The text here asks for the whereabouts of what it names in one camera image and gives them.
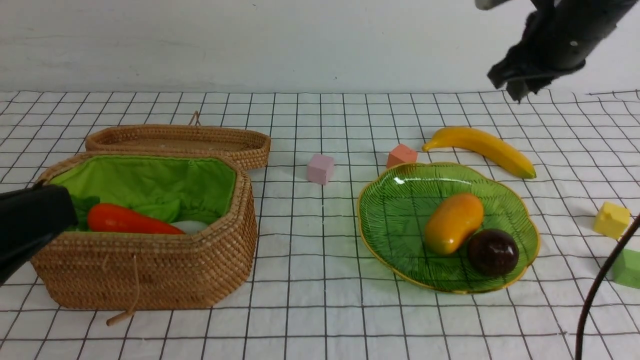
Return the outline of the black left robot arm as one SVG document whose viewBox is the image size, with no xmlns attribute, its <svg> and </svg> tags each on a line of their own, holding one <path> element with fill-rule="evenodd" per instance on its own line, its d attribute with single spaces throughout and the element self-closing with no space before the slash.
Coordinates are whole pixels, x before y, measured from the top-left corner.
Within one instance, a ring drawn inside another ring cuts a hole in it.
<svg viewBox="0 0 640 360">
<path fill-rule="evenodd" d="M 65 187 L 38 183 L 0 196 L 0 284 L 55 237 L 78 225 Z"/>
</svg>

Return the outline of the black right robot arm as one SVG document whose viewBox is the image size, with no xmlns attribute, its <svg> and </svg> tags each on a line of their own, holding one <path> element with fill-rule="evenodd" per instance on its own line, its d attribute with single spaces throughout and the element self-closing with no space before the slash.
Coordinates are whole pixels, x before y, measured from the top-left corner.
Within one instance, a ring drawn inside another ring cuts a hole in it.
<svg viewBox="0 0 640 360">
<path fill-rule="evenodd" d="M 487 78 L 514 101 L 583 69 L 587 57 L 636 5 L 635 0 L 535 0 L 518 43 Z"/>
</svg>

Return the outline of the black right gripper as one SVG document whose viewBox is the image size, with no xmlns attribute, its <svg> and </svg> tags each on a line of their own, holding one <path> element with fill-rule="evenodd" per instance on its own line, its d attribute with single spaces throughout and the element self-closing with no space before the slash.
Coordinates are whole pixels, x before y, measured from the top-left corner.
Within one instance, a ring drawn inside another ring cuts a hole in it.
<svg viewBox="0 0 640 360">
<path fill-rule="evenodd" d="M 572 75 L 585 65 L 583 59 L 568 68 L 553 67 L 536 59 L 527 48 L 512 47 L 502 60 L 489 69 L 487 79 L 497 90 L 505 87 L 510 98 L 520 103 L 528 94 L 537 95 L 551 82 Z"/>
</svg>

